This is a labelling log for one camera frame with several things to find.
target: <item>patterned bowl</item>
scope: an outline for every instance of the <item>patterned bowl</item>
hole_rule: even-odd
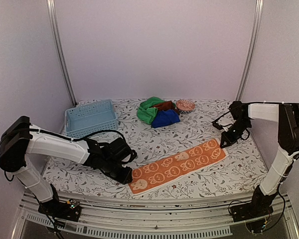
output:
[[[176,102],[176,107],[181,114],[188,114],[195,109],[195,103],[190,100],[179,100]]]

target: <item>orange cloth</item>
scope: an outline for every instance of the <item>orange cloth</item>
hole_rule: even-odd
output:
[[[143,194],[182,176],[200,171],[226,156],[227,151],[220,148],[218,140],[212,139],[182,153],[134,169],[133,181],[128,184],[128,188],[134,195]]]
[[[163,103],[159,103],[159,104],[156,104],[156,105],[154,105],[152,107],[157,108],[158,111],[173,110],[173,111],[175,111],[179,115],[179,111],[178,111],[178,109],[175,108],[175,105],[173,104],[172,101],[166,101],[166,102],[163,102]]]

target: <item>vent grille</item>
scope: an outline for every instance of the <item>vent grille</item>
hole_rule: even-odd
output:
[[[45,217],[34,213],[27,212],[27,220],[38,223],[46,227],[53,227],[52,223]],[[221,227],[210,230],[200,230],[192,232],[166,232],[166,233],[138,233],[122,232],[115,230],[97,229],[90,226],[77,225],[75,231],[69,231],[85,236],[98,237],[100,239],[212,239],[231,236],[230,227]]]

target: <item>light blue plastic bin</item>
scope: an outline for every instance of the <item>light blue plastic bin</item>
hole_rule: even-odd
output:
[[[65,133],[81,138],[105,129],[118,129],[117,116],[111,100],[95,102],[65,111]]]

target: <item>green cloth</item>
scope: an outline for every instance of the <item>green cloth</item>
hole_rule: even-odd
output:
[[[142,102],[137,112],[138,118],[145,123],[151,124],[158,112],[157,108],[151,107],[163,102],[165,101],[158,97],[151,97],[147,101]]]

